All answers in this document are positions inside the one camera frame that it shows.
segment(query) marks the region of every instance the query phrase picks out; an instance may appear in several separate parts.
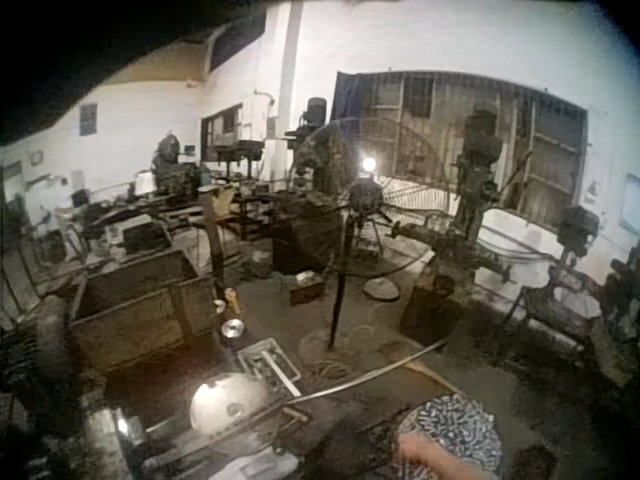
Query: white wall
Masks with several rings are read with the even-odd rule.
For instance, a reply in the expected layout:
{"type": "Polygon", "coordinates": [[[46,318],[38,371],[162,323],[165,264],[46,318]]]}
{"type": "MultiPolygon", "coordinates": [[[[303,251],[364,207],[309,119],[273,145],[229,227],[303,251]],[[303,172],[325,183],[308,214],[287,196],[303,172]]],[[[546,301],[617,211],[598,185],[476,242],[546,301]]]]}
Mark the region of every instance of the white wall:
{"type": "Polygon", "coordinates": [[[3,165],[22,161],[25,182],[45,174],[70,179],[74,170],[84,173],[85,188],[92,191],[130,182],[136,172],[149,168],[169,130],[181,145],[193,144],[199,151],[200,90],[198,84],[187,88],[184,81],[97,87],[79,102],[98,104],[96,134],[79,135],[78,104],[53,127],[0,148],[0,159],[3,165]],[[37,150],[44,162],[33,167],[29,154],[37,150]]]}
{"type": "MultiPolygon", "coordinates": [[[[457,71],[535,88],[588,111],[588,151],[580,201],[604,224],[579,267],[599,281],[612,256],[636,238],[618,225],[622,185],[640,173],[637,61],[592,6],[515,0],[305,2],[291,117],[309,97],[331,102],[336,74],[388,70],[457,71]]],[[[497,212],[486,223],[557,254],[554,234],[497,212]]]]}
{"type": "MultiPolygon", "coordinates": [[[[225,108],[242,104],[242,138],[264,140],[267,133],[267,117],[277,115],[280,90],[282,56],[289,18],[289,3],[272,4],[267,8],[265,33],[235,56],[209,73],[209,57],[205,62],[205,78],[201,117],[209,117],[225,108]],[[270,105],[270,98],[256,95],[268,93],[276,103],[270,105]]],[[[215,32],[209,39],[208,52],[215,38],[222,32],[215,32]]],[[[269,171],[275,155],[275,140],[265,142],[263,178],[269,171]]]]}

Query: metal pipe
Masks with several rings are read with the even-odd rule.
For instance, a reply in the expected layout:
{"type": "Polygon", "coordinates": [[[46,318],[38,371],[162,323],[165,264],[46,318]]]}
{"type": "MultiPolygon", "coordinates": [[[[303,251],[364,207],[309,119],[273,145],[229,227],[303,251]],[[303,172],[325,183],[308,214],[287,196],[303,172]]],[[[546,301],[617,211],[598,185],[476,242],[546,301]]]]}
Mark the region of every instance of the metal pipe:
{"type": "Polygon", "coordinates": [[[436,350],[444,345],[447,344],[447,338],[444,338],[442,340],[438,340],[435,343],[432,343],[431,345],[429,345],[428,347],[423,348],[422,350],[420,350],[417,353],[414,353],[413,355],[410,355],[396,363],[392,363],[391,365],[387,365],[386,367],[382,367],[379,368],[377,370],[373,370],[372,372],[369,373],[365,373],[364,375],[356,378],[355,380],[351,380],[350,382],[347,383],[343,383],[342,385],[337,385],[335,387],[331,387],[328,388],[326,390],[321,390],[319,392],[316,393],[312,393],[310,395],[305,395],[304,397],[297,397],[297,398],[293,398],[291,400],[289,400],[286,405],[297,405],[298,403],[302,403],[302,402],[306,402],[308,400],[313,400],[316,398],[320,398],[320,397],[324,397],[326,395],[331,395],[332,393],[337,393],[337,392],[341,392],[343,390],[346,390],[348,388],[351,387],[355,387],[357,385],[360,385],[362,383],[368,382],[369,380],[373,380],[374,378],[378,378],[382,375],[384,375],[385,373],[389,373],[392,370],[395,370],[396,368],[400,368],[401,366],[403,366],[406,363],[411,362],[412,360],[415,360],[416,358],[421,357],[422,355],[432,352],[433,350],[436,350]]]}

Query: wooden crate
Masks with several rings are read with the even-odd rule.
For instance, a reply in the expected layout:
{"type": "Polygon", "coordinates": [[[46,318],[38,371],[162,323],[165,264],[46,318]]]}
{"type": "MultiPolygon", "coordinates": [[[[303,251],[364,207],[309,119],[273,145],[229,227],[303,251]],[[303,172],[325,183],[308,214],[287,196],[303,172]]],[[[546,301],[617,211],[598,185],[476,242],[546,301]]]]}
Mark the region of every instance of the wooden crate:
{"type": "Polygon", "coordinates": [[[213,279],[171,250],[87,277],[70,329],[88,366],[106,374],[217,329],[214,298],[213,279]]]}

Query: person's hand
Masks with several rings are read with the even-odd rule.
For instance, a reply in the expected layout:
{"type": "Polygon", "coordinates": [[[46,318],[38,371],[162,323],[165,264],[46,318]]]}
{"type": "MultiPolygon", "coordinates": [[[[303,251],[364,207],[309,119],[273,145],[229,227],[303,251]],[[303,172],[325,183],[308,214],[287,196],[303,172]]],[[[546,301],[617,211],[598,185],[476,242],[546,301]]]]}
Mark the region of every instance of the person's hand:
{"type": "Polygon", "coordinates": [[[398,438],[398,454],[403,460],[421,463],[427,460],[434,442],[419,433],[406,433],[398,438]]]}
{"type": "Polygon", "coordinates": [[[398,453],[404,460],[429,467],[440,480],[489,480],[491,476],[476,465],[451,455],[437,442],[419,433],[398,438],[398,453]]]}

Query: fan guard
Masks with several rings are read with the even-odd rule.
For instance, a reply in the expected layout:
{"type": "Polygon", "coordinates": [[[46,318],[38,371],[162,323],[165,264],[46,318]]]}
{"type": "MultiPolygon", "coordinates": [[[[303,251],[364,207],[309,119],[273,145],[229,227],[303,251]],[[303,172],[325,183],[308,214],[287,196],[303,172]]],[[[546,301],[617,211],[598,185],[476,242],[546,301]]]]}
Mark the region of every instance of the fan guard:
{"type": "Polygon", "coordinates": [[[348,276],[377,278],[406,268],[429,246],[391,238],[393,225],[440,229],[442,222],[432,218],[451,213],[449,182],[435,150],[424,137],[385,118],[338,120],[316,130],[295,154],[288,188],[314,192],[323,204],[321,213],[293,220],[300,248],[348,276]],[[366,171],[372,163],[373,171],[366,171]]]}

